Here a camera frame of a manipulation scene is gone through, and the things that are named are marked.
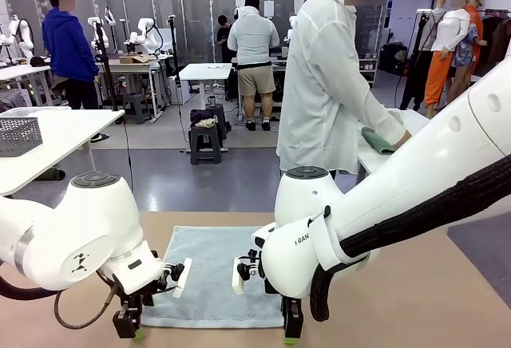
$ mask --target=gray basket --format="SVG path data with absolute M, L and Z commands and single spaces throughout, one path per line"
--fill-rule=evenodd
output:
M 0 117 L 0 157 L 16 157 L 42 144 L 37 118 Z

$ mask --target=stool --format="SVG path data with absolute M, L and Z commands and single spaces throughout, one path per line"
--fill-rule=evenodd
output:
M 142 102 L 147 109 L 147 113 L 144 114 L 142 110 Z M 143 125 L 146 120 L 151 119 L 151 113 L 149 112 L 149 106 L 145 100 L 144 94 L 125 94 L 122 96 L 122 109 L 124 110 L 126 105 L 132 104 L 135 109 L 135 122 L 137 125 Z
M 199 138 L 207 136 L 212 146 L 212 151 L 200 151 Z M 220 140 L 218 139 L 218 129 L 216 125 L 209 129 L 192 126 L 190 132 L 190 163 L 199 164 L 199 160 L 212 160 L 215 164 L 222 162 L 222 149 L 220 148 Z
M 222 132 L 222 140 L 227 139 L 227 130 L 225 128 L 225 114 L 224 114 L 224 105 L 216 104 L 211 106 L 210 104 L 206 104 L 206 109 L 213 112 L 213 115 L 217 118 L 217 124 Z

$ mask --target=light blue towel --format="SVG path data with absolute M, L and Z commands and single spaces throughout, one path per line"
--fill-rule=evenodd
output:
M 258 276 L 245 282 L 244 295 L 231 287 L 234 258 L 254 248 L 259 227 L 175 227 L 164 261 L 193 259 L 180 299 L 154 296 L 142 314 L 146 326 L 178 328 L 274 328 L 283 326 L 280 296 L 266 295 Z

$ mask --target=white jacket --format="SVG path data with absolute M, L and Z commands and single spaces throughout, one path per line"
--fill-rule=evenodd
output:
M 277 144 L 283 171 L 312 165 L 356 173 L 358 120 L 390 144 L 405 134 L 359 72 L 355 13 L 344 0 L 307 0 L 300 9 Z

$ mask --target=green cloth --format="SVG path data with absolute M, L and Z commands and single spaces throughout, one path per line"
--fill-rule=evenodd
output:
M 391 146 L 389 142 L 380 137 L 373 129 L 364 127 L 362 129 L 362 136 L 378 154 L 390 155 L 396 151 L 394 146 Z

